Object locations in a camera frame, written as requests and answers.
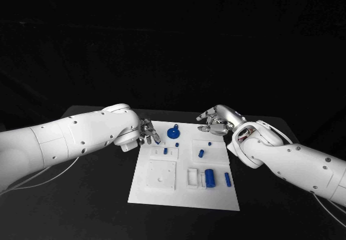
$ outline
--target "blue object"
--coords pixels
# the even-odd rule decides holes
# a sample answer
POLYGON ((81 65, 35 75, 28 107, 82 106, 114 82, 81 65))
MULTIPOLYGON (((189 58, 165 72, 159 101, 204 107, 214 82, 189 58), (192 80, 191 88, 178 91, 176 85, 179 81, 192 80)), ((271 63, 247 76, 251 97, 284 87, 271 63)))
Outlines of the blue object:
POLYGON ((170 139, 178 139, 181 136, 179 125, 176 124, 173 128, 168 130, 168 137, 170 139))
POLYGON ((225 182, 227 182, 227 186, 231 187, 231 179, 230 179, 230 173, 225 172, 225 182))
POLYGON ((204 154, 205 154, 205 150, 201 149, 198 156, 202 158, 202 157, 204 157, 204 154))
POLYGON ((215 171, 212 169, 206 169, 205 171, 205 185, 208 188, 215 187, 215 171))

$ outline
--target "white board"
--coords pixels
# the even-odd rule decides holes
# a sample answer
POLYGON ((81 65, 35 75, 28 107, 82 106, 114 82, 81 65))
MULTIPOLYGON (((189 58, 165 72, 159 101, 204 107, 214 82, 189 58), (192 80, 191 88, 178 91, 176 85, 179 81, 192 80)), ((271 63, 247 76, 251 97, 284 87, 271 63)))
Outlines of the white board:
POLYGON ((152 122, 162 143, 157 145, 153 141, 150 145, 146 143, 140 146, 127 202, 240 211, 224 137, 199 131, 201 124, 152 122), (168 130, 175 124, 179 126, 181 136, 178 139, 170 139, 168 130), (199 158, 199 148, 208 142, 211 146, 204 148, 204 159, 199 158), (214 170, 214 188, 206 187, 204 182, 206 169, 214 170), (225 173, 230 174, 231 187, 227 184, 225 173))

